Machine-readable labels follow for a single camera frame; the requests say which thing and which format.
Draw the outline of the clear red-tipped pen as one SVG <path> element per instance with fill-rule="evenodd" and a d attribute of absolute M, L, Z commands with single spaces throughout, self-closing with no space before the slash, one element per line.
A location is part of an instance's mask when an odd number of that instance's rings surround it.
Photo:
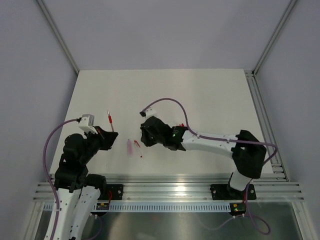
<path fill-rule="evenodd" d="M 136 151 L 137 151 L 138 156 L 139 156 L 140 158 L 142 158 L 143 155 L 142 155 L 142 152 L 141 152 L 141 146 L 140 146 L 140 144 L 138 143 L 137 140 L 134 140 L 133 143 L 134 143 L 134 147 L 135 147 L 135 149 L 136 149 Z"/>

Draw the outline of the red gel pen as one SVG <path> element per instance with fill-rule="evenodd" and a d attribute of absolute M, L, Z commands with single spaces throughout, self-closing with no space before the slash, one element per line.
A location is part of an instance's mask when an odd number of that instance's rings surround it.
<path fill-rule="evenodd" d="M 114 126 L 113 126 L 113 120 L 112 120 L 112 116 L 111 116 L 109 110 L 107 110 L 107 116 L 108 116 L 109 124 L 110 124 L 110 126 L 111 126 L 111 130 L 112 130 L 112 132 L 114 132 L 115 130 L 114 130 Z"/>

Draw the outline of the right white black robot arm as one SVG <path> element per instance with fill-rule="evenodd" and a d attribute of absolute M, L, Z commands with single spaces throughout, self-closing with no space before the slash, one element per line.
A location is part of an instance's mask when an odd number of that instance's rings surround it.
<path fill-rule="evenodd" d="M 251 180 L 261 177 L 267 149 L 247 130 L 236 135 L 203 135 L 186 126 L 170 127 L 155 116 L 146 119 L 140 130 L 146 147 L 160 144 L 171 151 L 203 151 L 233 160 L 235 171 L 226 189 L 232 198 L 239 198 Z"/>

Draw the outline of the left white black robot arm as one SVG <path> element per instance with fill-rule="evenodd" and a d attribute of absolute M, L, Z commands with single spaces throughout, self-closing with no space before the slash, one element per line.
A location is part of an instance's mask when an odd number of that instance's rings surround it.
<path fill-rule="evenodd" d="M 90 174 L 87 163 L 98 151 L 110 150 L 119 134 L 99 126 L 95 130 L 85 135 L 71 134 L 64 141 L 51 184 L 56 208 L 50 217 L 46 240 L 81 239 L 94 204 L 108 194 L 105 176 Z"/>

